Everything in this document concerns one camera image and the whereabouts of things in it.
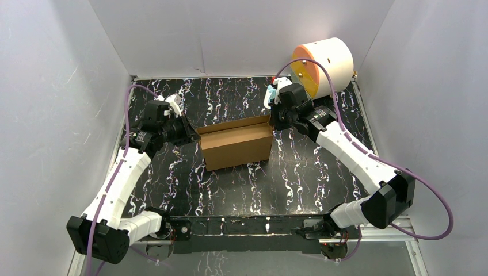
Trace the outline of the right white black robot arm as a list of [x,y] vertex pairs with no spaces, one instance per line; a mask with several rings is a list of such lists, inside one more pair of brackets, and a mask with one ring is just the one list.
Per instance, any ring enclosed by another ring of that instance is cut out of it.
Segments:
[[385,229],[413,203],[415,180],[382,164],[325,106],[315,106],[304,87],[288,78],[273,81],[267,91],[270,124],[276,130],[295,128],[331,152],[363,184],[368,195],[339,204],[324,218],[325,233],[338,238],[347,227],[372,224]]

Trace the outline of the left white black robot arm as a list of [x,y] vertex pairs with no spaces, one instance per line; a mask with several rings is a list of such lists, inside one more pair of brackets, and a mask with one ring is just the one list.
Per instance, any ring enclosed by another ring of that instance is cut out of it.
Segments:
[[137,181],[164,145],[180,147],[199,141],[180,102],[177,94],[159,96],[147,102],[133,127],[126,126],[123,145],[102,188],[82,215],[72,216],[67,223],[78,253],[115,265],[140,239],[172,235],[174,229],[166,211],[149,207],[126,220],[122,214]]

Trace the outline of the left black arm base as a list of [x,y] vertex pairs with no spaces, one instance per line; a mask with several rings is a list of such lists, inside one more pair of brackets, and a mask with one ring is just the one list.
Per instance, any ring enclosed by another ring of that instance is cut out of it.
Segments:
[[131,251],[158,265],[173,253],[176,242],[186,242],[192,234],[190,220],[167,213],[144,211],[134,219],[137,227],[129,234]]

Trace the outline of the brown cardboard box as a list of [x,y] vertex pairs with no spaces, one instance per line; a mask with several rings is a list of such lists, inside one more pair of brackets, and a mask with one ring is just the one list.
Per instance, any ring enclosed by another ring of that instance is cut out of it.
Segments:
[[270,158],[273,128],[270,115],[202,126],[200,148],[208,171],[220,170]]

